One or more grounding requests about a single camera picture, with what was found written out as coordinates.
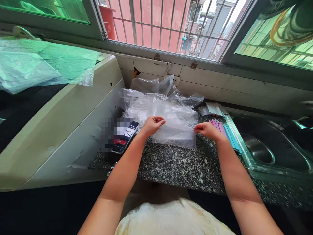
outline person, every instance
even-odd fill
[[[146,120],[106,180],[79,235],[197,234],[198,230],[195,232],[195,229],[200,229],[201,234],[234,234],[199,205],[186,202],[187,200],[164,204],[161,208],[151,204],[145,205],[140,210],[131,211],[130,217],[127,215],[120,222],[125,200],[136,181],[145,142],[164,123],[165,120],[161,116],[151,116]],[[241,233],[283,234],[265,207],[227,137],[209,122],[199,123],[194,127],[194,131],[216,143],[226,193]],[[157,221],[162,218],[165,218],[162,223]]]

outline speckled countertop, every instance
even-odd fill
[[[199,123],[213,119],[201,116]],[[89,168],[108,172],[111,164],[98,151]],[[138,178],[153,182],[226,195],[215,142],[197,134],[197,148],[146,142]],[[269,204],[313,210],[313,188],[252,179],[263,201]]]

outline hand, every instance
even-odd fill
[[[161,116],[150,116],[147,118],[139,134],[142,134],[145,138],[153,135],[159,128],[165,123],[164,118]]]
[[[199,123],[194,127],[196,133],[200,133],[203,136],[214,140],[215,142],[218,140],[227,139],[215,126],[213,126],[209,122]]]

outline white appliance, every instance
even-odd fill
[[[0,191],[106,179],[87,167],[100,149],[103,118],[118,118],[124,81],[115,56],[102,54],[93,86],[68,84],[0,154]]]

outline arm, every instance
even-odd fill
[[[109,175],[79,235],[115,233],[126,197],[136,181],[146,140],[164,123],[165,120],[161,116],[151,116],[146,120],[141,131]]]
[[[226,193],[242,234],[283,234],[265,207],[249,174],[230,142],[211,123],[199,123],[195,132],[213,139]]]

